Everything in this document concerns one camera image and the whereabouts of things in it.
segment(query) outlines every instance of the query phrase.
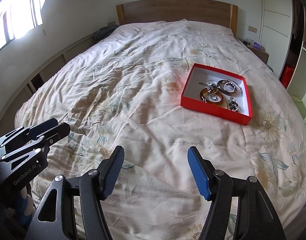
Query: wooden headboard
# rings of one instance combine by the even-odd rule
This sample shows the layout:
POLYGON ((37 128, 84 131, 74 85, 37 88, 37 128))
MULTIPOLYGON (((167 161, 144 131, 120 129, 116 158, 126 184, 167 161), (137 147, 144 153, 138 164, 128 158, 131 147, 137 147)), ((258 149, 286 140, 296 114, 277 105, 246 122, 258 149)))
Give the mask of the wooden headboard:
POLYGON ((230 28, 236 36, 237 5, 213 0, 141 0, 116 6, 120 25, 182 19, 230 28))

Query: open cardboard box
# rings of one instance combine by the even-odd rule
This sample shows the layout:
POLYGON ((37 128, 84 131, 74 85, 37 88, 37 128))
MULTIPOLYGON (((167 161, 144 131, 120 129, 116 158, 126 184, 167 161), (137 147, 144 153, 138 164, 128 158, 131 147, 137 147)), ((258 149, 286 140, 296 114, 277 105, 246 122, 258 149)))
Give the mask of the open cardboard box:
MULTIPOLYGON (((230 96, 227 95, 224 95, 224 97, 226 100, 229 100, 230 98, 230 96)), ((242 125, 247 125, 252 119, 251 101, 245 78, 229 71, 197 63, 193 65, 188 75, 181 95, 180 105, 188 109, 218 116, 242 125), (200 85, 199 82, 206 83, 206 81, 209 79, 216 82, 222 79, 231 79, 240 85, 242 88, 242 93, 234 93, 234 95, 232 95, 232 97, 234 97, 235 101, 238 103, 238 113, 220 106, 204 103, 200 99, 200 91, 206 87, 204 85, 200 85)))

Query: wooden nightstand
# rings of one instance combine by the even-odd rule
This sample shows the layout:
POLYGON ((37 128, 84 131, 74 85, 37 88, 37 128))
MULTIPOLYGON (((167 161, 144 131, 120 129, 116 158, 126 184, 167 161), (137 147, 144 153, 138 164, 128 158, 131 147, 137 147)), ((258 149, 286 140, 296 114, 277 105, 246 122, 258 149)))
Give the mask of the wooden nightstand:
POLYGON ((258 56, 261 61, 267 64, 269 54, 261 49, 253 47, 251 44, 247 45, 247 48, 250 49, 256 56, 258 56))

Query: electrical outlet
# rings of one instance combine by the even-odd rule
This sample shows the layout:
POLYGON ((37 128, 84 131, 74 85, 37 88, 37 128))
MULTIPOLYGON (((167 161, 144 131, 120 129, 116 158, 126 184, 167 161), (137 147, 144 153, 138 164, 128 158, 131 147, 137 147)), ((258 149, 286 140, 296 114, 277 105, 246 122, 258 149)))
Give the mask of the electrical outlet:
POLYGON ((109 22, 108 23, 108 26, 113 26, 113 25, 116 25, 116 22, 109 22))
POLYGON ((257 29, 252 27, 252 26, 248 26, 248 30, 253 32, 253 33, 257 33, 257 29))

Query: wrinkled fabric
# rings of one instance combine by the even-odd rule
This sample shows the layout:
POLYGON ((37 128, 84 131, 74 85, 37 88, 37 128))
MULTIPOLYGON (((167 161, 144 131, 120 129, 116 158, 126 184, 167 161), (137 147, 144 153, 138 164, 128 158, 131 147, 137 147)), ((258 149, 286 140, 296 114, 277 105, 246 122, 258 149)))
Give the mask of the wrinkled fabric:
MULTIPOLYGON (((51 147, 49 166, 32 181, 35 203, 56 175, 80 176, 122 145, 121 174, 102 202, 114 239, 198 239, 210 203, 190 171, 190 146, 232 177, 256 176, 283 227, 306 202, 301 115, 271 70, 225 27, 191 21, 119 27, 38 89, 15 126, 51 117, 67 122, 71 133, 51 147), (179 105, 194 63, 245 77, 253 110, 248 126, 179 105)), ((236 211, 234 198, 228 238, 236 211)))

